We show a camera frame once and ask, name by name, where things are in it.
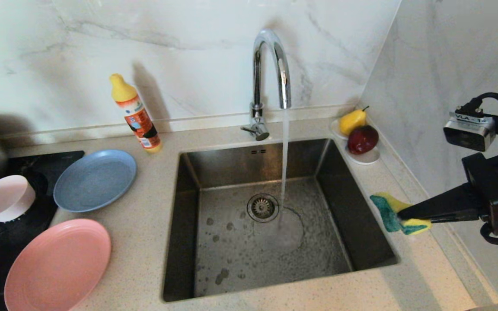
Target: pink plate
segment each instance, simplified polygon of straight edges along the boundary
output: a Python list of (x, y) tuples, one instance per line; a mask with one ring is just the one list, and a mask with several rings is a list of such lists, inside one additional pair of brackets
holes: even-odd
[(97, 221), (75, 219), (34, 238), (5, 283), (9, 311), (70, 310), (95, 288), (111, 256), (109, 233)]

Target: white dish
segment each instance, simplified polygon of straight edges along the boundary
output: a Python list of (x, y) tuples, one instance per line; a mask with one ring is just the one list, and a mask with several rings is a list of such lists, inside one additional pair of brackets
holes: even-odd
[(345, 146), (345, 153), (348, 155), (349, 159), (360, 165), (371, 165), (380, 159), (380, 150), (374, 147), (372, 150), (363, 154), (352, 154), (349, 152), (347, 146)]
[(35, 199), (36, 193), (24, 176), (11, 175), (0, 179), (0, 222), (18, 218)]
[(348, 140), (349, 137), (339, 131), (339, 119), (335, 119), (332, 124), (330, 124), (330, 130), (334, 135), (338, 136), (342, 140)]

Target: yellow pear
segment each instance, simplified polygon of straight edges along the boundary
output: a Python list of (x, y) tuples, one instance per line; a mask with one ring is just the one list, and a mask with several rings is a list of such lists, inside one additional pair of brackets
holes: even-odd
[(349, 136), (352, 130), (356, 129), (359, 126), (366, 125), (366, 112), (364, 112), (368, 107), (364, 109), (357, 109), (353, 112), (342, 116), (339, 119), (339, 131)]

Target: blue plate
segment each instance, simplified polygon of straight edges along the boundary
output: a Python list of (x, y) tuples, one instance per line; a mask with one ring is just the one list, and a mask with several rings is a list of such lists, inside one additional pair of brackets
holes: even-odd
[(122, 196), (136, 177), (136, 161), (122, 150), (101, 150), (69, 166), (55, 184), (53, 198), (62, 209), (100, 209)]

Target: sponge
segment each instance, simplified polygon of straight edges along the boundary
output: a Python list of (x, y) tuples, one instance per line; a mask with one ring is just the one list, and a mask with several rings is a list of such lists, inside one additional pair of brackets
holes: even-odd
[(387, 232), (397, 232), (402, 230), (406, 235), (415, 235), (431, 228), (431, 221), (423, 219), (400, 220), (397, 213), (411, 206), (411, 204), (403, 203), (395, 199), (391, 194), (379, 192), (370, 196), (370, 199), (382, 217), (383, 226)]

